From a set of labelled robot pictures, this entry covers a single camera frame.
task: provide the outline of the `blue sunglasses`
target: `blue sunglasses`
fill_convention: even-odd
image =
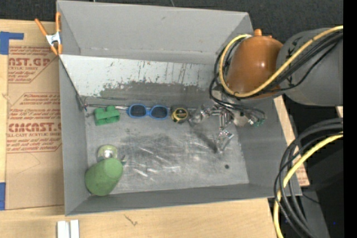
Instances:
[[[170,110],[163,105],[155,105],[151,108],[143,104],[133,104],[127,109],[127,114],[131,118],[142,118],[149,115],[153,119],[163,120],[168,117]]]

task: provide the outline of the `green toy block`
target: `green toy block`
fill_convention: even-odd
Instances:
[[[104,108],[94,110],[94,122],[96,126],[118,122],[119,119],[119,110],[115,109],[113,105],[108,106],[106,110]]]

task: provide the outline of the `yellow tape measure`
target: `yellow tape measure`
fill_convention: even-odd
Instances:
[[[173,122],[183,123],[189,118],[189,111],[184,106],[173,106],[171,108],[171,119]]]

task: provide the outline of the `scratched bin floor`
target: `scratched bin floor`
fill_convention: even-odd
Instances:
[[[121,112],[119,122],[95,126],[93,110],[85,114],[88,167],[104,144],[116,146],[127,161],[111,194],[249,183],[235,126],[230,125],[234,136],[224,153],[214,151],[217,116],[192,128],[188,122],[134,119]]]

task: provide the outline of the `gray bin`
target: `gray bin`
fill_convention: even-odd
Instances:
[[[272,99],[257,105],[268,117],[262,126],[230,126],[224,153],[212,148],[217,117],[192,128],[122,112],[119,122],[95,126],[90,107],[211,104],[218,51],[253,33],[247,13],[76,1],[58,1],[57,10],[66,215],[273,196],[286,142]],[[127,163],[113,192],[97,197],[84,174],[103,144]]]

